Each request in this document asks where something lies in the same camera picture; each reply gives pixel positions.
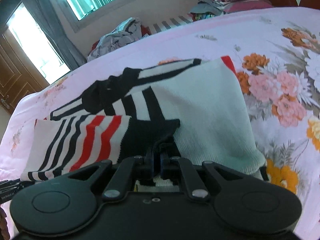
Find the bright doorway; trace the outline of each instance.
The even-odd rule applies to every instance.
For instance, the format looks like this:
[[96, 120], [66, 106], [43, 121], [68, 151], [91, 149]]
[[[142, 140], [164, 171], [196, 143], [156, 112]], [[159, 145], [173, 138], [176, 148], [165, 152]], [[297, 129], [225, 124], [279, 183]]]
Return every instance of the bright doorway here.
[[70, 71], [23, 4], [15, 10], [7, 25], [25, 54], [49, 84]]

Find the wooden door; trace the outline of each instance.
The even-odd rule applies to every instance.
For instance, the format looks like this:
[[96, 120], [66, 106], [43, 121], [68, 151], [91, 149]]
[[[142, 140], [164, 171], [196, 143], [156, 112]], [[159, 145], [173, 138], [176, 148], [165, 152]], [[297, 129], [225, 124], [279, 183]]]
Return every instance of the wooden door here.
[[7, 29], [0, 35], [0, 105], [12, 114], [23, 97], [48, 85]]

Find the window sill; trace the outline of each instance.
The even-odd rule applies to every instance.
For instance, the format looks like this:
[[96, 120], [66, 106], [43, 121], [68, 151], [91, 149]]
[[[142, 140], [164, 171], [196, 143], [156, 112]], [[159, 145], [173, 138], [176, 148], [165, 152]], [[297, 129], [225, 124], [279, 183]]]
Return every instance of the window sill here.
[[70, 23], [73, 31], [75, 33], [79, 32], [84, 27], [90, 25], [94, 21], [98, 20], [102, 16], [105, 16], [106, 14], [109, 14], [110, 12], [130, 3], [135, 0], [114, 0], [103, 7], [99, 8], [98, 10], [90, 13], [85, 18], [81, 19], [80, 21], [76, 18], [76, 16], [73, 14], [71, 8], [69, 5], [67, 5], [66, 1], [63, 0], [57, 0], [60, 8], [63, 11], [64, 16], [67, 18], [68, 22]]

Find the pink blanket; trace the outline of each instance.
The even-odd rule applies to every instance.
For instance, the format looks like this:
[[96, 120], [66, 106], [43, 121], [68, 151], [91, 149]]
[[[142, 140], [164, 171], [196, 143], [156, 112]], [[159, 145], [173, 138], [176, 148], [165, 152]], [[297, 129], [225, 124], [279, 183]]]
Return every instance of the pink blanket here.
[[[25, 168], [35, 119], [79, 96], [95, 80], [125, 67], [146, 68], [174, 58], [230, 55], [247, 104], [270, 182], [297, 194], [303, 214], [295, 233], [320, 236], [320, 12], [270, 8], [201, 20], [129, 44], [73, 71], [47, 89], [26, 96], [0, 144], [0, 180]], [[13, 222], [8, 209], [10, 233]]]

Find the finger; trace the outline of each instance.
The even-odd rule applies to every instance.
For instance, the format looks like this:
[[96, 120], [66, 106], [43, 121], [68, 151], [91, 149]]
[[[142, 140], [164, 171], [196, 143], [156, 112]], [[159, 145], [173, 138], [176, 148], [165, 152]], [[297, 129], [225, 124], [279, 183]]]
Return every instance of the finger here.
[[2, 234], [4, 240], [10, 240], [10, 234], [9, 234], [8, 230], [2, 230], [1, 234]]
[[0, 229], [1, 230], [4, 230], [4, 229], [6, 229], [7, 228], [7, 220], [5, 219], [5, 218], [1, 218], [1, 220], [0, 220]]
[[0, 215], [1, 215], [2, 217], [4, 217], [4, 218], [7, 217], [7, 214], [5, 213], [5, 211], [4, 211], [2, 208], [0, 208]]

